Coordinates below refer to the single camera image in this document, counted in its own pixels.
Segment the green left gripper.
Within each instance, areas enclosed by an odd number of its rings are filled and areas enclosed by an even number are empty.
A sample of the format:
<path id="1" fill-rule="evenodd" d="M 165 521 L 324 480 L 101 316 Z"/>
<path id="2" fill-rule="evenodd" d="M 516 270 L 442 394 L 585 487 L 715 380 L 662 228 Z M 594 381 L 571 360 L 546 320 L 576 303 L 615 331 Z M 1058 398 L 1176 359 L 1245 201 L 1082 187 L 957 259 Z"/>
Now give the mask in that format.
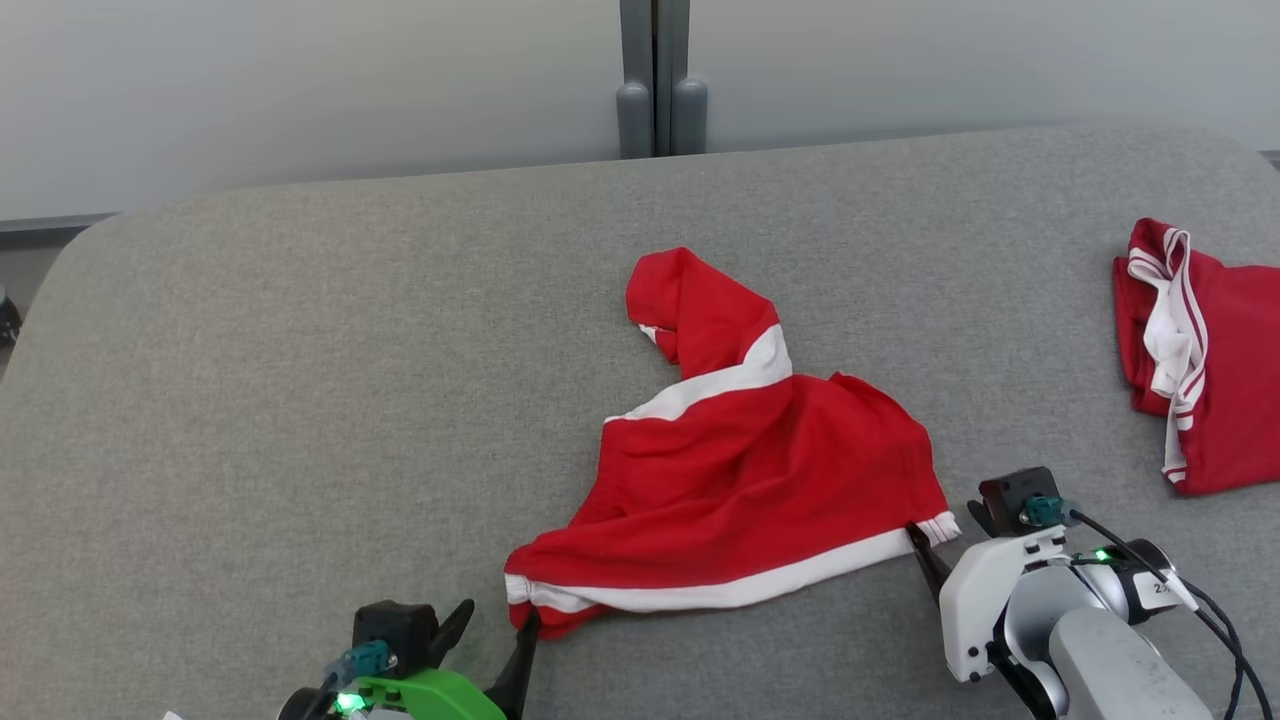
<path id="1" fill-rule="evenodd" d="M 485 693 L 463 675 L 436 670 L 460 643 L 475 611 L 463 600 L 430 642 L 430 667 L 411 676 L 365 676 L 340 692 L 342 719 L 512 719 L 524 716 L 541 629 L 530 610 L 516 633 L 515 650 Z"/>

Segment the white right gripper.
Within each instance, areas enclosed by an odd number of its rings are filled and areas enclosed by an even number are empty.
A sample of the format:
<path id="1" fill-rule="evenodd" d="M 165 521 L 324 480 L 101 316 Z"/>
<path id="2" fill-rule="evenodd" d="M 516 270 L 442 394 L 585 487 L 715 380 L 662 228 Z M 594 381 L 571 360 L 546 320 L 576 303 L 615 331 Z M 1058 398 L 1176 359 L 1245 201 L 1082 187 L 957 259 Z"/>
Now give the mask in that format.
<path id="1" fill-rule="evenodd" d="M 992 515 L 983 501 L 966 502 L 974 523 L 993 539 L 968 548 L 951 571 L 937 555 L 931 537 L 915 523 L 905 527 L 931 597 L 940 606 L 943 656 L 961 683 L 995 670 L 986 646 L 1027 568 L 1062 555 L 1066 532 L 1061 527 L 1029 536 L 996 537 Z"/>

